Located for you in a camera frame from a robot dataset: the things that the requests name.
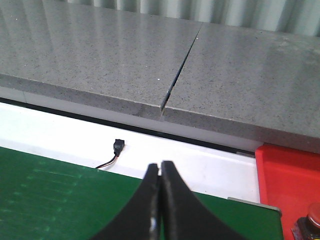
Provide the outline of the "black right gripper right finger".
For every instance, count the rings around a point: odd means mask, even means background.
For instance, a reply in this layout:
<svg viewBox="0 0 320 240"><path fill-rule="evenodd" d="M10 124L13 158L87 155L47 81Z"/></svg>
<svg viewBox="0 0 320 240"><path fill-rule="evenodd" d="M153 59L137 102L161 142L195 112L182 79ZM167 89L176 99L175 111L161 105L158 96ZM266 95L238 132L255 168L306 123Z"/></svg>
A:
<svg viewBox="0 0 320 240"><path fill-rule="evenodd" d="M245 239L201 203L172 161L161 163L160 178L160 204L167 240Z"/></svg>

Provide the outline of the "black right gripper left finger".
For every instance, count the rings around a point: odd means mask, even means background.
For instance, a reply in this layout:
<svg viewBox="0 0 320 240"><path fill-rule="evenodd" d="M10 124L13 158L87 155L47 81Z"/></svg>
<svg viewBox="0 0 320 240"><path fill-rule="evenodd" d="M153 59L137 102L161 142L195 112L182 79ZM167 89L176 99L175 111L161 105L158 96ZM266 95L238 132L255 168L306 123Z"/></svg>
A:
<svg viewBox="0 0 320 240"><path fill-rule="evenodd" d="M160 177L157 164L148 165L129 202L92 240L158 240L160 238Z"/></svg>

